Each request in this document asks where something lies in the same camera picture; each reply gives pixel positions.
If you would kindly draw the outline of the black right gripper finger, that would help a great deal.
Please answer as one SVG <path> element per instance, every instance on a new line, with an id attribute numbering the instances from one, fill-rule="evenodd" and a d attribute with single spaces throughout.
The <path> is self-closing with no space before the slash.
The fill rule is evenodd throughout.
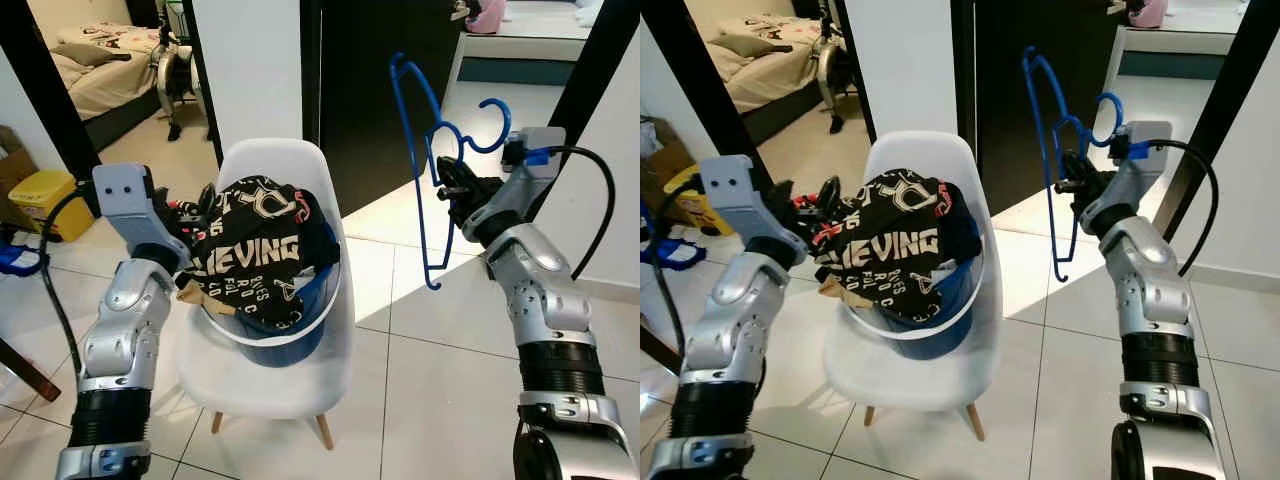
<path id="1" fill-rule="evenodd" d="M 1059 193 L 1075 195 L 1078 198 L 1097 198 L 1101 192 L 1100 172 L 1087 156 L 1066 150 L 1060 155 Z"/>
<path id="2" fill-rule="evenodd" d="M 439 184 L 436 197 L 440 201 L 463 201 L 466 204 L 479 192 L 479 178 L 457 157 L 438 156 L 435 173 Z"/>

